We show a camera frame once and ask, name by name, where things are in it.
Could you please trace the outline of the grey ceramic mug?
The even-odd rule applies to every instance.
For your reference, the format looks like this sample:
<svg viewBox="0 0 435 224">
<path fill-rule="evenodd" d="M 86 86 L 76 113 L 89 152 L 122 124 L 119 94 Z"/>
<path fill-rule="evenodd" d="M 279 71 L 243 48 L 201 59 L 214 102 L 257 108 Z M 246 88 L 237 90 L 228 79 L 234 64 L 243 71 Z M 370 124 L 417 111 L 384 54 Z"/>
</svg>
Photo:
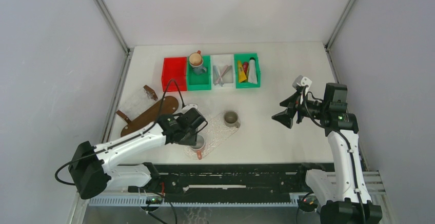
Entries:
<svg viewBox="0 0 435 224">
<path fill-rule="evenodd" d="M 239 128 L 241 123 L 239 120 L 239 116 L 234 111 L 226 111 L 224 114 L 224 123 L 227 127 L 230 128 Z"/>
</svg>

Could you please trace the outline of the clear holder with wooden ends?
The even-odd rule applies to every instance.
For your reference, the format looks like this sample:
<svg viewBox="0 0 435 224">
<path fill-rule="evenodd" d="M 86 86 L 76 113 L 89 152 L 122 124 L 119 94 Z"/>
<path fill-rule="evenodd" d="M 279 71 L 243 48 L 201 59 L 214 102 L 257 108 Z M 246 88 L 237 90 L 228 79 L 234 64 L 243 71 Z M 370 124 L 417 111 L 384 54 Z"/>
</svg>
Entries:
<svg viewBox="0 0 435 224">
<path fill-rule="evenodd" d="M 157 101 L 156 92 L 148 85 L 144 85 L 121 103 L 116 114 L 129 124 Z"/>
</svg>

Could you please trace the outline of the beige cup orange handle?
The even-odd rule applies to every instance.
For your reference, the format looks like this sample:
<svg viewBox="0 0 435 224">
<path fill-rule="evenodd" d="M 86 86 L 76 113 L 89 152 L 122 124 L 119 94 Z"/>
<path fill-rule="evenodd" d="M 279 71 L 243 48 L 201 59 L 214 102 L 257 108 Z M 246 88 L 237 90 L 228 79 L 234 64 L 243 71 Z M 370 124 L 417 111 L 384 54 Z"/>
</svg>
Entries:
<svg viewBox="0 0 435 224">
<path fill-rule="evenodd" d="M 191 53 L 188 57 L 188 61 L 192 67 L 201 66 L 203 64 L 203 57 L 201 55 L 201 51 L 198 50 L 194 53 Z"/>
</svg>

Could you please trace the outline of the white blue mug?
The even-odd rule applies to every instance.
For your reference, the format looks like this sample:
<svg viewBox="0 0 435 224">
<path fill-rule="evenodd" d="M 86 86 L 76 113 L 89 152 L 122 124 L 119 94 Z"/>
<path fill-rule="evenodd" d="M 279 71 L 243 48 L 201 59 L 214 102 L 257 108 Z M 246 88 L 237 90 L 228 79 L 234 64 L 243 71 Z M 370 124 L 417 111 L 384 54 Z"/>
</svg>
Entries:
<svg viewBox="0 0 435 224">
<path fill-rule="evenodd" d="M 196 75 L 201 75 L 201 74 L 204 74 L 204 73 L 208 72 L 207 68 L 205 68 L 203 65 L 192 66 L 192 69 L 193 69 L 193 72 Z"/>
</svg>

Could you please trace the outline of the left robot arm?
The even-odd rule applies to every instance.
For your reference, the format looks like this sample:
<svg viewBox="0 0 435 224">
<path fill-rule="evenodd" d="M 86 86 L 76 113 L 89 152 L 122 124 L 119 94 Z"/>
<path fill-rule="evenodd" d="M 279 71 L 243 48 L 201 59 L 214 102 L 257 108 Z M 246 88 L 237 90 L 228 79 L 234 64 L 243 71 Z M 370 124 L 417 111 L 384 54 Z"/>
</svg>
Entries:
<svg viewBox="0 0 435 224">
<path fill-rule="evenodd" d="M 155 122 L 114 141 L 79 144 L 68 171 L 80 198 L 91 199 L 105 190 L 121 187 L 157 190 L 161 179 L 151 163 L 124 165 L 124 161 L 168 144 L 193 146 L 197 134 L 207 125 L 197 108 L 190 108 L 178 116 L 160 115 Z"/>
</svg>

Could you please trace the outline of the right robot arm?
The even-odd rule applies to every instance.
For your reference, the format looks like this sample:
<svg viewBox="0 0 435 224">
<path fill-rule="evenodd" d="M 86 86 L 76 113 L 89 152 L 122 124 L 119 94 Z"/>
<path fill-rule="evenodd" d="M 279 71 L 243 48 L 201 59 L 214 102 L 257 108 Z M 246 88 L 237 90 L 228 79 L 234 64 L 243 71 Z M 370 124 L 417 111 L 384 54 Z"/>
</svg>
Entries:
<svg viewBox="0 0 435 224">
<path fill-rule="evenodd" d="M 280 102 L 285 110 L 272 116 L 287 128 L 308 117 L 324 129 L 335 169 L 335 184 L 326 172 L 310 169 L 296 177 L 302 191 L 311 191 L 321 206 L 321 223 L 379 223 L 383 212 L 372 202 L 359 158 L 359 127 L 354 114 L 347 111 L 347 86 L 327 83 L 322 99 L 309 99 L 311 81 L 295 80 L 295 93 Z"/>
</svg>

